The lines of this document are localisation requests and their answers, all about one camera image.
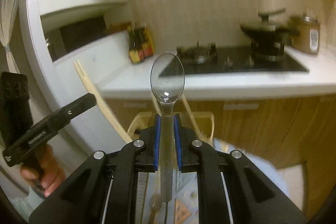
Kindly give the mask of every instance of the finger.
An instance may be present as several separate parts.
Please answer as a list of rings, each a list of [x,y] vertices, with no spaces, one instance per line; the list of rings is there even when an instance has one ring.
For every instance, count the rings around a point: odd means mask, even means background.
[[[46,145],[42,157],[38,157],[42,169],[46,169],[53,158],[53,149],[50,145]]]
[[[44,170],[43,177],[41,179],[41,186],[47,189],[56,179],[58,175],[58,163],[55,159],[49,162],[49,165]]]
[[[58,169],[58,174],[57,177],[55,179],[55,181],[53,182],[53,184],[51,184],[48,189],[46,189],[44,191],[44,196],[47,198],[48,196],[51,195],[51,193],[53,193],[53,191],[55,191],[60,185],[61,183],[65,180],[65,174],[64,171],[60,168]]]
[[[35,180],[39,178],[39,172],[25,165],[21,165],[20,174],[26,180]]]

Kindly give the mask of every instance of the cabinet handle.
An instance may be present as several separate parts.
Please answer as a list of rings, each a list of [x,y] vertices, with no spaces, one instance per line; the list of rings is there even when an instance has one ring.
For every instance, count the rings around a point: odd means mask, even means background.
[[[248,109],[258,109],[259,104],[228,104],[224,105],[224,110],[248,110]]]

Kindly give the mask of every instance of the white countertop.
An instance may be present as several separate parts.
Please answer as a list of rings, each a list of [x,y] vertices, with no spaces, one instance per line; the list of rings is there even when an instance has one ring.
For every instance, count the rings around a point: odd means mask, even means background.
[[[291,47],[285,51],[310,72],[240,72],[186,75],[188,99],[260,99],[336,93],[336,57],[327,50],[317,56]],[[104,98],[149,99],[155,56],[127,65],[97,84]]]

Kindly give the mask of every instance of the blue gripper pad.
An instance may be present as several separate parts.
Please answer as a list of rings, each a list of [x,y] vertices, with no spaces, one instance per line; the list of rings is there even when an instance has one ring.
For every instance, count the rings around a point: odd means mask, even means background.
[[[157,115],[157,122],[155,128],[155,143],[154,143],[154,168],[157,171],[159,168],[159,150],[160,150],[160,128],[161,116]]]
[[[179,134],[179,122],[177,116],[174,116],[174,138],[175,138],[175,149],[176,149],[176,158],[177,158],[177,166],[181,171],[182,167],[182,146],[181,146],[181,138]]]

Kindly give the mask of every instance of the bottle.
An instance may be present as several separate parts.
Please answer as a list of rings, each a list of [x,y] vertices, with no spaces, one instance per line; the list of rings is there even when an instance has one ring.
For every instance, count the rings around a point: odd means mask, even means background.
[[[131,62],[133,64],[141,63],[145,60],[143,50],[141,46],[139,45],[137,41],[138,39],[136,38],[131,26],[129,26],[127,30],[128,30],[129,40],[130,40],[128,54],[131,59]]]
[[[141,48],[143,50],[145,58],[148,58],[153,55],[153,51],[151,45],[149,44],[149,41],[145,39],[144,30],[144,27],[136,29],[136,36],[138,38],[139,44],[141,44]]]

